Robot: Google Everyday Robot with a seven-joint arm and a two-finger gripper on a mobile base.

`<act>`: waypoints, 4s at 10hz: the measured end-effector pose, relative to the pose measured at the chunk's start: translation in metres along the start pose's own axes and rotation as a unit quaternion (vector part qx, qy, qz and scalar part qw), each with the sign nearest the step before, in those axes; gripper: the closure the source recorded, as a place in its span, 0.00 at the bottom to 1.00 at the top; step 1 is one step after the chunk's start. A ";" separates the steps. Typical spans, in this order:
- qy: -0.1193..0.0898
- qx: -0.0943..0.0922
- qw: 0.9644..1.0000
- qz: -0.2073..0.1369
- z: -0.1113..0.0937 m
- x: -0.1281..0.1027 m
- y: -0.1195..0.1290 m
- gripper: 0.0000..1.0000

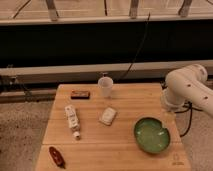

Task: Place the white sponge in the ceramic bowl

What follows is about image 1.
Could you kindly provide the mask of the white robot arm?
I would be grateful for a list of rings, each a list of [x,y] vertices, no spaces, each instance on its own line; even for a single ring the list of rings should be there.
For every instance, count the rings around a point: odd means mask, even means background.
[[[177,111],[189,101],[213,117],[213,90],[205,83],[208,73],[200,64],[173,70],[165,77],[161,103],[167,111]]]

